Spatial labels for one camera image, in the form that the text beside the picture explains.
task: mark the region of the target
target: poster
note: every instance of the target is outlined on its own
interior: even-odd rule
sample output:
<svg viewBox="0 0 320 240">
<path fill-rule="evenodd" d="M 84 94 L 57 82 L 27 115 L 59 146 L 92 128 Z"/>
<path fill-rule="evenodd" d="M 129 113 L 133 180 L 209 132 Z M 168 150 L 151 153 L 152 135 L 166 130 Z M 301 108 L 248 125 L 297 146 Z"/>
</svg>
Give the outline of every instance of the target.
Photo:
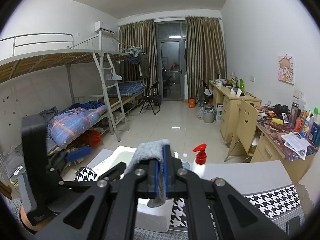
<svg viewBox="0 0 320 240">
<path fill-rule="evenodd" d="M 293 84 L 294 81 L 294 58 L 285 56 L 279 57 L 278 80 Z"/>
</svg>

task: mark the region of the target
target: paper sheet with photos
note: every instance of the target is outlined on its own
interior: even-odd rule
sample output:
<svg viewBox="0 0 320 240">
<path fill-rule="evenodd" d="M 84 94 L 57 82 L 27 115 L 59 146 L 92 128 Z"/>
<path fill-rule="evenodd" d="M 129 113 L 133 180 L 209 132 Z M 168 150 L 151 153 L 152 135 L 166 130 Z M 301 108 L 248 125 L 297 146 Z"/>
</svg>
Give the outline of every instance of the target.
<svg viewBox="0 0 320 240">
<path fill-rule="evenodd" d="M 285 142 L 284 146 L 296 152 L 303 160 L 307 155 L 307 149 L 310 143 L 298 132 L 291 132 L 281 136 Z"/>
</svg>

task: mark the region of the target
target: upper bunk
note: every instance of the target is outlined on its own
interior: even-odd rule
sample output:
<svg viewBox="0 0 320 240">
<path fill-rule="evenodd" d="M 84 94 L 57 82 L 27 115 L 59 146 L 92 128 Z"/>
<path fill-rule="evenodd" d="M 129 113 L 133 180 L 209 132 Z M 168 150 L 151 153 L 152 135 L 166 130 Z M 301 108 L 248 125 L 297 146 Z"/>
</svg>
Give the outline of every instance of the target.
<svg viewBox="0 0 320 240">
<path fill-rule="evenodd" d="M 37 41 L 37 42 L 27 42 L 16 45 L 16 39 L 19 37 L 25 36 L 34 36 L 34 35 L 70 35 L 72 37 L 72 41 Z M 79 64 L 79 63 L 93 63 L 93 53 L 96 54 L 96 57 L 99 59 L 100 54 L 103 54 L 103 61 L 108 61 L 107 55 L 110 56 L 112 61 L 120 61 L 125 60 L 129 53 L 134 53 L 136 51 L 142 51 L 140 47 L 136 48 L 133 46 L 125 45 L 119 43 L 118 50 L 116 51 L 108 51 L 102 49 L 102 35 L 103 33 L 100 32 L 99 34 L 82 41 L 76 45 L 74 45 L 74 37 L 70 33 L 31 33 L 31 34 L 23 34 L 8 37 L 5 39 L 1 39 L 1 41 L 6 40 L 13 40 L 12 46 L 12 57 L 3 59 L 0 61 L 0 83 L 8 81 L 12 78 L 34 72 L 37 70 L 48 69 L 57 66 L 63 66 L 68 64 Z M 93 40 L 94 38 L 99 38 L 99 49 L 75 49 L 76 46 L 80 46 L 84 42 L 88 42 Z M 32 44 L 41 44 L 41 43 L 65 43 L 69 42 L 72 43 L 72 46 L 67 49 L 53 49 L 53 50 L 43 50 L 43 51 L 36 51 L 36 52 L 29 52 L 14 56 L 15 48 L 21 46 L 27 46 Z"/>
</svg>

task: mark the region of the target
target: drawer handle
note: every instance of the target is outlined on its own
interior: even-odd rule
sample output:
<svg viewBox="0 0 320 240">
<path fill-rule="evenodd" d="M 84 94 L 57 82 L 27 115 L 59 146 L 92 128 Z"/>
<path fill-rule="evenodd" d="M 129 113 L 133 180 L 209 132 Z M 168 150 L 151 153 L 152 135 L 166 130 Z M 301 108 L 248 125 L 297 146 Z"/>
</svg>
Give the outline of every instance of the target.
<svg viewBox="0 0 320 240">
<path fill-rule="evenodd" d="M 271 159 L 272 153 L 269 151 L 269 149 L 267 147 L 265 147 L 264 149 L 265 149 L 266 153 L 270 156 L 269 159 Z"/>
</svg>

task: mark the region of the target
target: brown curtain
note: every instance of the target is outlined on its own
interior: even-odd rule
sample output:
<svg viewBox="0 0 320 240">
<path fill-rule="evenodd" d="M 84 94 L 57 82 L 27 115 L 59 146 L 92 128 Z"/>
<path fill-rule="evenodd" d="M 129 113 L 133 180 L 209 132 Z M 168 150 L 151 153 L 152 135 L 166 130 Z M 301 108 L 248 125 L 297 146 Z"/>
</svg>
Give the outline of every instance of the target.
<svg viewBox="0 0 320 240">
<path fill-rule="evenodd" d="M 130 23 L 120 26 L 120 43 L 142 48 L 149 55 L 150 73 L 146 82 L 147 91 L 158 81 L 157 68 L 157 49 L 156 49 L 156 29 L 153 20 Z M 139 66 L 132 65 L 124 61 L 121 66 L 120 74 L 125 81 L 141 80 L 139 75 Z"/>
<path fill-rule="evenodd" d="M 186 17 L 188 98 L 196 98 L 202 80 L 226 78 L 222 31 L 217 18 Z"/>
</svg>

